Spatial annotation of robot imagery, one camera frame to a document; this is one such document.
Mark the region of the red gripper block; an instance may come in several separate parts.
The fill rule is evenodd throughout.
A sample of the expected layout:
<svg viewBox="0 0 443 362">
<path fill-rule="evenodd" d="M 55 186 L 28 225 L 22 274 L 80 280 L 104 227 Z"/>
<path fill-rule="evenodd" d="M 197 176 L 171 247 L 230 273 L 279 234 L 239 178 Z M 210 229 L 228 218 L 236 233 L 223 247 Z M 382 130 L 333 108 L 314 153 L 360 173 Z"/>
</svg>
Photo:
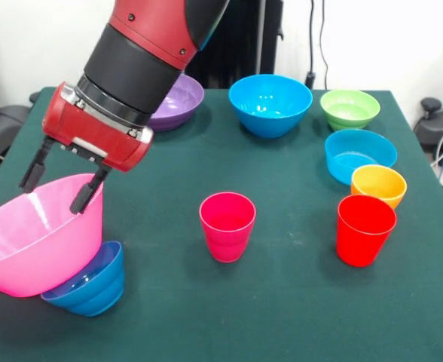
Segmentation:
<svg viewBox="0 0 443 362">
<path fill-rule="evenodd" d="M 154 132 L 149 127 L 135 129 L 123 126 L 95 110 L 81 99 L 75 88 L 63 82 L 55 90 L 47 108 L 42 129 L 43 143 L 35 153 L 19 187 L 31 193 L 45 172 L 45 160 L 52 145 L 81 147 L 108 166 L 99 166 L 85 183 L 70 206 L 73 214 L 83 213 L 112 168 L 132 170 L 147 153 Z"/>
</svg>

